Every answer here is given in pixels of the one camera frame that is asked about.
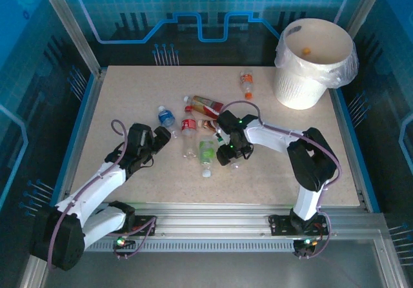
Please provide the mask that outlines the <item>red label cola bottle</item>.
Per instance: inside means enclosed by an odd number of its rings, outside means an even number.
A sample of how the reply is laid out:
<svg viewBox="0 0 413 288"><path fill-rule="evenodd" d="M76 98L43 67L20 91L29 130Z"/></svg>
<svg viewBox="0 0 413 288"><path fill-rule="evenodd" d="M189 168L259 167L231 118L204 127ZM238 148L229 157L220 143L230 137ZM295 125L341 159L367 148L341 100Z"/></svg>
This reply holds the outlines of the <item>red label cola bottle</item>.
<svg viewBox="0 0 413 288"><path fill-rule="evenodd" d="M181 121L181 134L183 136L183 156L185 158L195 158L197 156L197 123L191 106L185 107L185 113Z"/></svg>

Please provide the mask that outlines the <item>orange-capped orange label bottle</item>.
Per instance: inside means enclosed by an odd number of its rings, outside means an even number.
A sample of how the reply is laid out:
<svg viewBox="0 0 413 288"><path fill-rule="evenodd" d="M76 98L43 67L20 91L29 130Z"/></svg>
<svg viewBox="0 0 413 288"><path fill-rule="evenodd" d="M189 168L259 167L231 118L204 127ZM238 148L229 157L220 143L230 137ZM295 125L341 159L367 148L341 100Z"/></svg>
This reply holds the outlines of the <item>orange-capped orange label bottle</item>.
<svg viewBox="0 0 413 288"><path fill-rule="evenodd" d="M240 86L243 90L244 97L246 100L250 100L253 98L253 75L250 70L244 70L240 73Z"/></svg>

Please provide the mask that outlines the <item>aluminium cross beam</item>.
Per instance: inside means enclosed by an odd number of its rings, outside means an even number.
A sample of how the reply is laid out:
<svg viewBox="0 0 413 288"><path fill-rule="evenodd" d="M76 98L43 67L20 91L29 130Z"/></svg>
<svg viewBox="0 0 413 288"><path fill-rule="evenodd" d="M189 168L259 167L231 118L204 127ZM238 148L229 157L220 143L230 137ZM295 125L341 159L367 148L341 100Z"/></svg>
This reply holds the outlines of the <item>aluminium cross beam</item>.
<svg viewBox="0 0 413 288"><path fill-rule="evenodd" d="M275 205L133 203L138 215L157 217L157 239L269 239L268 217L288 215L290 208ZM326 209L330 240L387 238L385 218L357 207Z"/></svg>

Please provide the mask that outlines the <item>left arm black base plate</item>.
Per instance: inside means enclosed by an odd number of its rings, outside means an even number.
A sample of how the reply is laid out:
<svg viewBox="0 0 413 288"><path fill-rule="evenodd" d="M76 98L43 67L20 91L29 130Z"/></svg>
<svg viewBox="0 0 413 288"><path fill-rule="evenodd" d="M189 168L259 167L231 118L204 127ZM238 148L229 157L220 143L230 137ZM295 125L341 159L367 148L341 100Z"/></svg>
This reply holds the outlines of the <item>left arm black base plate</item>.
<svg viewBox="0 0 413 288"><path fill-rule="evenodd" d="M154 236L156 231L156 216L135 216L131 236Z"/></svg>

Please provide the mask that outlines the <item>aluminium table side rail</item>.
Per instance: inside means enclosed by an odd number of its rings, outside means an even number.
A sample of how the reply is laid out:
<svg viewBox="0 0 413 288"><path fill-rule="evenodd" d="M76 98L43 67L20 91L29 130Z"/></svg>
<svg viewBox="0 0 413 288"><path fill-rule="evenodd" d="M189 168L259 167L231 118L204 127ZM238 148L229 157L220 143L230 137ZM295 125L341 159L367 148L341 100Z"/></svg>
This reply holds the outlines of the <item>aluminium table side rail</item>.
<svg viewBox="0 0 413 288"><path fill-rule="evenodd" d="M340 89L329 90L329 94L361 208L370 213L379 212L374 189L343 94Z"/></svg>
<svg viewBox="0 0 413 288"><path fill-rule="evenodd" d="M60 202L70 195L106 72L107 68L103 68L99 77L90 76L74 123L61 170L57 177L51 204Z"/></svg>

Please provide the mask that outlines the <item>brushed steel panel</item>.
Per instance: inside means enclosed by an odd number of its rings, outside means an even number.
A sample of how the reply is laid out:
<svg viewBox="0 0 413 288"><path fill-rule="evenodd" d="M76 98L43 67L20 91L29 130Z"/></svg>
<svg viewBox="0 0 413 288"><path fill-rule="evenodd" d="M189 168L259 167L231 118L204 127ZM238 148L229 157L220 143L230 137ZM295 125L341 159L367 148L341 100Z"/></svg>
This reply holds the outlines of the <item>brushed steel panel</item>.
<svg viewBox="0 0 413 288"><path fill-rule="evenodd" d="M45 288L387 288L376 262L349 254L301 261L285 253L91 253Z"/></svg>

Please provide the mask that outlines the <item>green-capped clear bottle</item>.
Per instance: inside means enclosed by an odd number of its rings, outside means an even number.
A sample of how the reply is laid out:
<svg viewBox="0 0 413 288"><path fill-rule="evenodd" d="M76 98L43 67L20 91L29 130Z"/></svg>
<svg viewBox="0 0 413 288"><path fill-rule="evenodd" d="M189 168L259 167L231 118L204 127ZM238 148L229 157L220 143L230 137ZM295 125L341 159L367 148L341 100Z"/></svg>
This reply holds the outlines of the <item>green-capped clear bottle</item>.
<svg viewBox="0 0 413 288"><path fill-rule="evenodd" d="M220 134L216 133L215 134L216 138L217 138L217 147L219 148L220 146L225 145L225 141L224 139L220 136ZM227 169L232 169L232 170L237 170L241 167L241 163L238 159L238 166L237 167L230 167L229 164L225 166Z"/></svg>

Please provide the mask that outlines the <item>white plastic bin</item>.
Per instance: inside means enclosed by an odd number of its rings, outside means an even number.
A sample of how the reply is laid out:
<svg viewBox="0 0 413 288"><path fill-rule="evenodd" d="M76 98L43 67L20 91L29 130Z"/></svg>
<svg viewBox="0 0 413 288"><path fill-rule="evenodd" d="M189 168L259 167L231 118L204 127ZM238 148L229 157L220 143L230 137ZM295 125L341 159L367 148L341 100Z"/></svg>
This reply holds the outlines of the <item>white plastic bin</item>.
<svg viewBox="0 0 413 288"><path fill-rule="evenodd" d="M273 89L275 97L284 106L305 110L313 107L329 88L276 67Z"/></svg>

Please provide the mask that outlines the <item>green label clear bottle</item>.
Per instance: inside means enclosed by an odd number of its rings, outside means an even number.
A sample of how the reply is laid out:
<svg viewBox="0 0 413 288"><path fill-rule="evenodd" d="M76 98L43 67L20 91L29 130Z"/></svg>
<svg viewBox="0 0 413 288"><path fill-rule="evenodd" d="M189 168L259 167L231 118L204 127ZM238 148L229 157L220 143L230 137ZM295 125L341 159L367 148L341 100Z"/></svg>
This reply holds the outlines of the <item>green label clear bottle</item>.
<svg viewBox="0 0 413 288"><path fill-rule="evenodd" d="M216 143L212 138L203 138L199 142L199 162L202 168L202 177L212 175L212 164L216 158Z"/></svg>

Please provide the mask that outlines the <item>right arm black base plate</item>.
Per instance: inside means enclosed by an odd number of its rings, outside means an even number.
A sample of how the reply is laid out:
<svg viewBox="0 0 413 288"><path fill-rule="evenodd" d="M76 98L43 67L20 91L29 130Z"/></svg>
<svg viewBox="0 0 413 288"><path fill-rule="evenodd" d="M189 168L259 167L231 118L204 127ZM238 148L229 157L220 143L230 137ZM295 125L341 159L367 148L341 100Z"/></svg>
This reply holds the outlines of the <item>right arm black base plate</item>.
<svg viewBox="0 0 413 288"><path fill-rule="evenodd" d="M302 220L294 213L289 215L273 214L268 217L272 236L327 236L329 229L325 216L315 214L309 220Z"/></svg>

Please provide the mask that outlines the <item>small lit circuit board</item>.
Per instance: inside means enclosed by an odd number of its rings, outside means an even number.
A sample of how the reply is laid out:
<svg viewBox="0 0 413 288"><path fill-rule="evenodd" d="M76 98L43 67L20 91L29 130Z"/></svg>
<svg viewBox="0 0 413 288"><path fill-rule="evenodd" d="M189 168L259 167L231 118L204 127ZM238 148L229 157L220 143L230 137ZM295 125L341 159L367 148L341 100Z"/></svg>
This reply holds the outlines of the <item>small lit circuit board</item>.
<svg viewBox="0 0 413 288"><path fill-rule="evenodd" d="M133 239L130 239L128 236L120 236L117 238L114 249L132 249L136 245L136 242Z"/></svg>
<svg viewBox="0 0 413 288"><path fill-rule="evenodd" d="M293 254L298 258L310 258L316 250L317 241L315 240L294 240L293 247L294 252Z"/></svg>

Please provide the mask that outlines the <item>aluminium frame post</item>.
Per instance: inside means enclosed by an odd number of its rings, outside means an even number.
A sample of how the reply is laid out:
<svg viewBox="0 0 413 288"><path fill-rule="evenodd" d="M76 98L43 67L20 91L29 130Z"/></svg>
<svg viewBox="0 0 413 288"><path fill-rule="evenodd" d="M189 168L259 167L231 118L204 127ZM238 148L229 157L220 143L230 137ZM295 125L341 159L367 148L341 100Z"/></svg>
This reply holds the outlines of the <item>aluminium frame post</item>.
<svg viewBox="0 0 413 288"><path fill-rule="evenodd" d="M84 36L78 22L75 19L66 0L48 0L52 5L55 13L62 22L65 30L70 36L80 56L83 58L89 71L95 78L101 77L101 65L98 63L86 37Z"/></svg>
<svg viewBox="0 0 413 288"><path fill-rule="evenodd" d="M348 32L348 34L352 37L355 38L356 34L359 32L361 26L365 23L371 9L373 8L374 4L376 3L377 0L359 0L358 4L356 5L355 9L353 10L353 13L351 15L351 18L349 19L345 30ZM341 5L335 15L335 18L333 20L334 24L338 24L341 15L343 14L345 8L348 6L347 5L348 0L342 0Z"/></svg>

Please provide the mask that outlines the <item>blue label water bottle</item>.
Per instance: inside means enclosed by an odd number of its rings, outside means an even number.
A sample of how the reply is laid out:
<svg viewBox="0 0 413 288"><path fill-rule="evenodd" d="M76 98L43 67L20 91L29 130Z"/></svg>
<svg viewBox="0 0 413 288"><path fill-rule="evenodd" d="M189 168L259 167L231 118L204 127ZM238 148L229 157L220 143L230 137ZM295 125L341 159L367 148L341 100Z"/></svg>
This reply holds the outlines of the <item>blue label water bottle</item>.
<svg viewBox="0 0 413 288"><path fill-rule="evenodd" d="M168 110L165 106L161 105L158 107L158 120L162 127L165 127L174 139L177 139L179 132L177 129L176 119L173 113Z"/></svg>

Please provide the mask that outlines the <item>copper brown label bottle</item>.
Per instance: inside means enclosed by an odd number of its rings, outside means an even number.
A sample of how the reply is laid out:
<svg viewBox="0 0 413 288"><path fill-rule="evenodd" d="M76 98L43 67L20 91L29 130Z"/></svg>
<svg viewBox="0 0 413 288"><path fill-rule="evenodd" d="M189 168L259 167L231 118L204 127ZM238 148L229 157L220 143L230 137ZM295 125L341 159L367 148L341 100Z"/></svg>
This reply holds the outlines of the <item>copper brown label bottle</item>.
<svg viewBox="0 0 413 288"><path fill-rule="evenodd" d="M197 126L200 129L209 130L213 133L216 133L219 131L219 125L216 120L199 119L197 121Z"/></svg>

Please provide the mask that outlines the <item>clear plastic bin liner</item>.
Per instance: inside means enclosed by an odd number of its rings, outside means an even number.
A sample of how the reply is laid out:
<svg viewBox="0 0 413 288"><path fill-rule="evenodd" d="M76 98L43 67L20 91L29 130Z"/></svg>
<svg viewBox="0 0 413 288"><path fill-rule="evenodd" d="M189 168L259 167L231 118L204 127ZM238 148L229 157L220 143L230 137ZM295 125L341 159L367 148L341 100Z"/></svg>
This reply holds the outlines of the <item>clear plastic bin liner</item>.
<svg viewBox="0 0 413 288"><path fill-rule="evenodd" d="M303 55L309 48L311 53ZM327 88L351 83L358 74L356 46L340 26L323 19L291 22L280 34L274 64Z"/></svg>

